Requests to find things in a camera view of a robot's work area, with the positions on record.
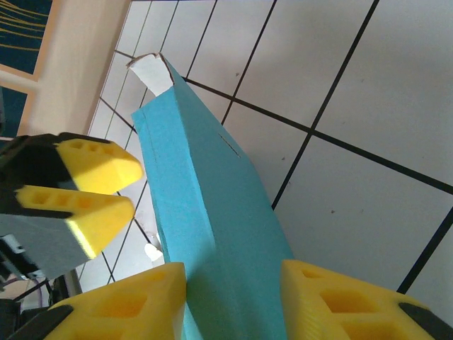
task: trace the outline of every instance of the cable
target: cable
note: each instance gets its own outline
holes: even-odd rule
[[[39,285],[40,283],[38,282],[38,280],[36,279],[33,279],[32,280],[36,285]],[[42,308],[42,290],[41,290],[41,287],[38,288],[38,307],[39,308]]]
[[[10,285],[10,284],[15,283],[15,282],[17,282],[17,281],[19,281],[18,278],[12,278],[11,280],[7,280],[7,281],[3,284],[3,286],[6,287],[7,285]]]
[[[31,294],[32,292],[34,292],[35,290],[40,290],[42,286],[45,285],[45,283],[47,282],[47,279],[45,279],[43,282],[39,282],[35,287],[32,287],[30,289],[28,289],[27,291],[25,291],[24,293],[20,294],[18,297],[15,297],[13,299],[14,302],[18,302],[20,300],[22,300],[24,297],[28,296],[29,294]]]

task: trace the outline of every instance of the black ceiling grid line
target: black ceiling grid line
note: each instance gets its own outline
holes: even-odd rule
[[[117,256],[116,256],[115,263],[113,264],[113,267],[112,267],[112,273],[115,271],[116,265],[117,265],[117,263],[118,263],[118,259],[120,258],[120,255],[121,255],[121,251],[122,251],[122,249],[124,248],[124,245],[125,245],[125,242],[126,242],[126,238],[127,238],[128,234],[129,234],[129,231],[130,231],[130,228],[131,228],[131,226],[132,226],[132,223],[134,222],[135,213],[137,212],[137,208],[138,208],[140,202],[142,201],[144,189],[147,187],[147,185],[148,185],[148,180],[146,180],[146,181],[144,182],[142,192],[140,193],[140,197],[139,197],[139,199],[138,199],[138,201],[137,201],[137,205],[135,206],[134,217],[130,220],[129,227],[127,227],[127,231],[126,231],[125,238],[122,240],[122,244],[121,244],[120,250],[118,251],[118,254],[117,254]]]
[[[130,59],[134,59],[134,57],[133,57],[132,55],[129,55],[129,54],[124,53],[124,52],[121,52],[121,51],[119,51],[119,50],[113,50],[113,52],[116,52],[116,53],[118,53],[119,55],[124,55],[125,57],[128,57],[128,58],[130,58]]]
[[[137,46],[138,46],[138,44],[139,44],[140,37],[142,36],[144,23],[147,21],[148,13],[149,13],[149,9],[151,8],[151,5],[152,5],[152,2],[149,4],[147,14],[146,14],[145,19],[144,19],[144,21],[143,21],[142,29],[140,30],[139,38],[138,38],[138,40],[137,40],[137,43],[135,44],[134,54],[135,54],[135,51],[137,50]],[[115,58],[115,53],[117,53],[116,50],[115,50],[114,53],[113,53],[112,62],[110,63],[110,68],[112,67],[113,59]],[[108,128],[107,128],[107,132],[105,133],[104,139],[107,139],[107,134],[108,134],[108,131],[109,131],[109,129],[110,129],[110,125],[112,124],[112,119],[113,119],[113,116],[114,116],[114,114],[115,114],[116,107],[117,107],[117,105],[118,105],[118,102],[120,101],[120,97],[121,97],[122,90],[123,90],[124,87],[125,87],[125,82],[126,82],[126,78],[127,78],[128,73],[129,73],[129,71],[126,72],[125,78],[122,80],[122,85],[121,85],[120,93],[118,94],[118,98],[116,99],[115,107],[112,107],[111,105],[108,105],[108,103],[107,103],[106,101],[104,101],[104,99],[102,98],[102,94],[99,96],[99,99],[102,100],[105,104],[107,104],[107,105],[112,109],[112,111],[113,111],[112,117],[110,118],[110,122],[108,123]]]
[[[84,263],[84,266],[82,267],[82,270],[80,271],[79,280],[82,278],[82,274],[84,273],[85,266],[86,266],[86,262]]]
[[[118,251],[118,254],[116,255],[116,258],[115,258],[115,262],[113,263],[113,266],[112,266],[112,273],[115,271],[116,264],[118,263],[118,259],[120,258],[122,248],[123,248],[124,245],[125,245],[126,238],[127,238],[128,234],[129,234],[130,228],[131,228],[131,226],[132,226],[132,221],[133,221],[133,220],[130,220],[129,225],[127,226],[125,238],[122,239],[120,250]],[[108,278],[107,284],[110,283],[110,280],[111,280],[111,279],[112,279],[112,276]]]
[[[110,273],[110,277],[108,278],[107,283],[110,281],[110,279],[112,279],[113,282],[116,282],[115,277],[113,276],[112,269],[110,269],[110,266],[108,265],[108,261],[107,261],[107,258],[105,257],[104,251],[102,251],[101,254],[102,254],[102,257],[104,258],[104,262],[107,266],[108,272]]]
[[[175,9],[173,10],[173,14],[171,15],[170,23],[168,24],[167,31],[165,32],[165,36],[164,36],[164,41],[162,41],[162,46],[161,46],[161,49],[159,50],[159,52],[162,52],[162,49],[164,48],[165,41],[167,40],[168,32],[169,32],[171,24],[173,22],[173,18],[175,17],[176,10],[178,9],[178,5],[179,5],[179,0],[178,0],[178,2],[176,2]]]
[[[190,71],[192,70],[193,63],[195,62],[195,58],[196,58],[197,55],[198,55],[198,50],[200,49],[201,43],[202,43],[202,41],[203,41],[203,38],[205,37],[205,33],[206,33],[206,30],[207,30],[207,27],[210,25],[211,18],[212,18],[212,14],[214,13],[215,6],[216,6],[216,5],[217,5],[217,0],[214,1],[214,6],[212,6],[211,13],[210,13],[210,17],[207,19],[205,29],[203,30],[203,33],[202,33],[202,35],[201,35],[201,38],[200,38],[200,41],[199,41],[199,43],[198,43],[197,49],[196,49],[196,51],[195,51],[195,54],[193,55],[192,62],[190,63],[189,70],[187,71],[187,75],[185,76],[186,78],[189,77],[189,73],[190,73]]]
[[[143,33],[143,29],[144,29],[144,24],[147,22],[148,15],[149,15],[149,11],[151,10],[151,6],[153,6],[153,1],[151,1],[151,2],[149,3],[149,7],[148,7],[147,14],[144,16],[142,29],[140,30],[139,38],[137,39],[137,44],[135,44],[135,49],[134,49],[134,52],[132,53],[132,56],[135,55],[135,52],[137,51],[137,47],[139,46],[139,41],[140,41],[140,38],[142,37],[142,33]]]
[[[125,145],[125,150],[127,149],[127,146],[129,145],[129,141],[130,141],[130,136],[132,136],[132,133],[134,132],[134,129],[130,129],[130,132],[129,132],[129,137],[127,137],[127,141],[126,141],[126,145]]]
[[[34,285],[32,288],[27,289],[24,293],[20,294],[19,296],[15,297],[13,299],[14,302],[19,302],[23,298],[26,298],[29,296],[29,294],[33,293],[35,290],[41,289],[42,286],[46,284],[49,280],[47,278],[44,278],[44,281],[39,282],[37,285]]]
[[[311,132],[309,132],[308,135],[305,137],[305,140],[303,141],[301,148],[297,152],[296,158],[292,162],[291,167],[289,168],[289,171],[288,171],[285,179],[283,180],[283,183],[280,186],[280,189],[279,189],[277,195],[274,198],[274,201],[272,203],[273,209],[275,209],[277,207],[278,201],[281,199],[283,193],[285,192],[288,182],[291,179],[291,176],[294,173],[294,170],[296,169],[297,164],[299,163],[300,159],[302,158],[302,155],[311,139],[312,133],[313,133],[313,131],[315,131],[316,126],[318,125],[318,123],[328,105],[328,102],[332,98],[333,92],[335,91],[338,83],[340,82],[340,79],[343,76],[343,74],[346,70],[346,67],[349,64],[349,61],[351,60],[351,57],[354,54],[355,48],[359,44],[359,41],[362,38],[363,33],[364,33],[365,29],[367,28],[368,23],[371,20],[371,17],[373,16],[374,10],[376,9],[378,3],[379,3],[379,0],[374,0],[371,7],[369,8],[368,13],[365,16],[365,19],[363,20],[362,25],[360,26],[360,28],[357,32],[357,35],[355,36],[354,41],[352,42],[352,45],[351,45],[350,49],[348,50],[348,53],[346,54],[346,57],[343,60],[343,63],[340,66],[340,69],[338,70],[336,77],[333,80],[332,86],[328,90],[327,95],[326,95],[323,103],[321,104],[321,107],[319,108],[319,111],[316,114],[316,117],[315,117],[313,123],[311,124]]]
[[[452,225],[453,225],[453,208],[448,212],[447,216],[442,221],[440,226],[437,228],[436,232],[431,237],[430,241],[428,242],[428,244],[418,257],[417,261],[415,261],[408,275],[406,275],[403,282],[400,284],[397,290],[398,293],[401,294],[407,293],[407,291],[417,278],[418,274],[420,274],[425,264],[434,254],[434,251],[439,246],[440,242],[444,239],[445,235],[448,233]]]
[[[127,73],[128,72],[129,71],[126,72],[125,78],[122,80],[120,94],[118,94],[118,98],[116,99],[115,108],[113,108],[110,104],[108,104],[107,101],[105,101],[104,98],[102,98],[102,95],[99,97],[99,99],[102,100],[102,102],[104,102],[104,104],[107,105],[112,110],[112,116],[110,117],[110,122],[108,123],[107,131],[105,131],[105,136],[104,136],[105,140],[107,139],[108,131],[110,130],[110,126],[112,125],[113,116],[115,115],[115,109],[116,109],[116,107],[118,105],[118,101],[120,101],[122,90],[125,87],[125,82],[126,82],[126,78],[127,78]]]
[[[271,118],[274,118],[276,120],[279,120],[282,123],[291,125],[291,126],[297,128],[299,130],[302,130],[302,131],[305,131],[305,132],[309,132],[310,131],[310,127],[302,125],[302,124],[300,124],[298,122],[294,122],[293,120],[290,120],[290,119],[288,119],[286,117],[278,115],[277,113],[274,113],[274,112],[271,112],[269,110],[266,110],[265,108],[261,108],[259,106],[256,106],[256,105],[252,104],[252,103],[243,101],[242,99],[235,98],[235,97],[233,97],[233,96],[231,96],[231,95],[229,95],[227,93],[218,91],[216,89],[213,89],[212,87],[209,87],[209,86],[206,86],[204,84],[201,84],[198,81],[195,81],[195,80],[192,80],[192,79],[188,79],[188,78],[185,78],[185,77],[183,77],[183,79],[186,82],[188,82],[189,84],[196,85],[196,86],[200,87],[201,89],[207,90],[209,92],[217,94],[218,96],[221,96],[223,98],[229,99],[230,101],[233,101],[234,103],[241,104],[242,106],[245,106],[245,107],[250,108],[250,109],[252,109],[254,111],[262,113],[263,115],[266,115],[268,117],[271,117]]]
[[[143,93],[143,97],[140,101],[140,108],[143,106],[143,102],[144,102],[144,97],[147,96],[147,91],[148,91],[148,88],[145,86],[145,89],[144,89],[144,93]]]
[[[147,239],[147,242],[151,243],[151,241],[149,240],[148,235],[146,234],[146,232],[144,231],[143,227],[139,224],[139,221],[137,221],[137,219],[135,217],[134,217],[134,222],[138,226],[138,228],[140,229],[140,232],[142,232],[144,238]]]
[[[120,41],[122,32],[123,32],[123,30],[125,29],[126,19],[127,19],[127,17],[129,16],[129,12],[130,12],[131,7],[132,7],[132,1],[130,2],[129,7],[127,7],[127,13],[126,13],[126,16],[125,16],[125,20],[124,20],[124,22],[122,23],[121,32],[120,32],[120,35],[118,36],[118,39],[117,39],[117,41],[116,41],[116,46],[118,46],[118,43],[119,43],[119,41]]]
[[[91,117],[90,127],[88,128],[88,132],[87,132],[87,135],[88,135],[88,136],[90,135],[91,128],[93,127],[94,116],[96,115],[96,112],[98,112],[98,108],[99,108],[99,101],[97,102],[96,108],[94,109],[93,116]]]
[[[447,183],[444,183],[442,181],[439,181],[433,177],[429,177],[429,176],[426,176],[425,174],[422,174],[420,172],[417,172],[415,170],[412,170],[412,169],[409,169],[405,166],[402,166],[400,164],[397,164],[395,163],[394,161],[390,161],[388,159],[385,159],[381,156],[378,156],[376,154],[373,154],[371,152],[368,152],[364,149],[360,149],[359,147],[355,147],[354,145],[351,145],[351,144],[348,144],[346,142],[343,142],[342,140],[338,140],[334,137],[331,137],[329,135],[326,135],[325,133],[322,133],[318,130],[313,130],[311,127],[308,127],[308,126],[305,126],[303,124],[300,124],[300,123],[297,123],[297,122],[294,122],[293,120],[290,120],[288,118],[285,118],[281,115],[278,115],[277,113],[274,113],[274,112],[271,112],[271,111],[268,111],[264,108],[260,108],[252,103],[248,103],[246,101],[243,101],[241,99],[238,99],[238,98],[233,98],[231,95],[229,94],[226,94],[226,93],[223,93],[221,91],[218,91],[216,89],[213,89],[209,86],[206,86],[204,84],[201,84],[197,81],[194,81],[192,79],[187,79],[187,78],[184,78],[184,80],[186,80],[188,83],[190,84],[193,84],[193,85],[196,85],[198,87],[200,87],[201,89],[205,89],[207,91],[210,91],[214,94],[217,94],[218,96],[221,96],[221,97],[224,97],[224,98],[227,98],[227,99],[231,99],[233,102],[235,103],[238,103],[238,104],[241,104],[242,106],[245,106],[247,108],[250,108],[251,110],[254,110],[256,112],[259,112],[259,113],[262,113],[263,115],[266,115],[268,117],[271,117],[271,118],[274,118],[276,120],[279,120],[280,122],[282,123],[285,123],[285,124],[288,124],[288,125],[291,125],[292,127],[296,128],[296,129],[299,129],[301,131],[304,131],[304,132],[307,132],[309,133],[310,135],[313,135],[321,140],[324,140],[325,142],[329,142],[331,144],[334,144],[336,145],[337,147],[341,147],[342,149],[346,149],[348,150],[349,152],[352,152],[354,154],[358,154],[359,156],[362,156],[370,161],[373,161],[373,162],[376,162],[378,164],[381,164],[387,168],[390,168],[396,172],[399,172],[400,174],[403,174],[403,175],[406,175],[406,176],[409,176],[411,177],[412,179],[415,179],[417,181],[420,181],[424,184],[427,184],[429,186],[432,186],[434,188],[437,188],[441,191],[444,191],[445,193],[450,193],[453,195],[453,186],[447,184]]]
[[[416,181],[422,182],[424,184],[432,186],[433,188],[439,189],[441,191],[444,191],[445,193],[449,193],[450,195],[453,195],[453,186],[451,186],[447,183],[439,181],[433,177],[424,175],[415,170],[409,169],[405,166],[395,163],[394,161],[390,161],[388,159],[385,159],[381,156],[378,156],[378,155],[368,152],[366,150],[360,149],[359,147],[355,147],[354,145],[351,145],[351,144],[348,144],[341,140],[338,140],[334,137],[326,135],[325,133],[319,132],[318,130],[313,131],[312,134],[313,134],[313,136],[315,136],[321,140],[324,140],[326,142],[329,142],[331,144],[334,144],[337,147],[346,149],[354,154],[358,154],[359,156],[369,159],[370,161],[374,161],[378,164],[381,164],[382,166],[385,166],[389,169],[399,172],[400,174],[406,175],[407,177],[411,177],[412,179],[415,179]]]
[[[104,102],[104,104],[105,104],[106,106],[108,106],[108,108],[111,109],[111,110],[113,111],[113,114],[116,115],[119,119],[121,119],[122,122],[123,122],[124,124],[126,124],[129,128],[131,128],[132,131],[134,131],[135,133],[137,133],[137,131],[135,130],[135,127],[133,127],[127,120],[125,120],[125,119],[123,118],[122,115],[120,115],[114,108],[112,108],[112,106],[110,106],[109,103],[107,103],[107,102],[104,100],[104,98],[100,98],[100,100],[102,100],[102,102]]]
[[[236,89],[233,92],[233,98],[236,98],[236,94],[239,91],[239,87],[241,87],[243,78],[246,76],[248,67],[250,66],[250,63],[251,63],[251,61],[253,59],[253,56],[255,54],[256,48],[258,47],[258,44],[260,43],[261,37],[263,36],[263,33],[264,33],[264,30],[266,29],[266,26],[268,25],[270,16],[272,15],[272,12],[274,11],[276,3],[277,3],[277,0],[274,0],[272,2],[272,5],[269,8],[268,16],[266,16],[266,19],[264,20],[264,24],[263,24],[263,27],[261,27],[260,34],[258,34],[258,37],[256,38],[255,45],[253,46],[252,52],[250,53],[250,56],[248,57],[246,66],[244,67],[244,69],[242,71],[241,78],[239,79],[238,84],[236,85]],[[228,108],[227,108],[227,110],[225,112],[225,115],[224,115],[224,117],[222,119],[222,122],[221,122],[222,125],[225,124],[225,120],[228,117],[228,114],[229,114],[229,111],[231,110],[231,106],[232,105],[233,105],[233,101],[230,101],[229,104],[228,104]]]

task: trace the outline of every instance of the cardboard box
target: cardboard box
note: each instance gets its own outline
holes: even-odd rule
[[[287,240],[250,159],[160,54],[130,69],[156,98],[133,114],[164,258],[185,264],[186,339],[286,339]]]

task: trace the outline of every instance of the yellow foam pad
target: yellow foam pad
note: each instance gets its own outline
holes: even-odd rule
[[[90,259],[134,216],[131,200],[116,195],[24,186],[16,191],[16,199],[24,208],[72,213],[65,222]]]
[[[301,261],[282,263],[280,295],[289,340],[428,340],[398,306],[407,295]]]
[[[46,340],[180,339],[185,270],[168,263],[58,302],[74,311]]]
[[[144,174],[140,162],[114,142],[66,140],[57,151],[80,191],[110,195]]]

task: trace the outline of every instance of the wall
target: wall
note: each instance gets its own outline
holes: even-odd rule
[[[128,0],[63,1],[39,80],[0,70],[0,81],[36,92],[22,133],[87,132],[128,5]]]

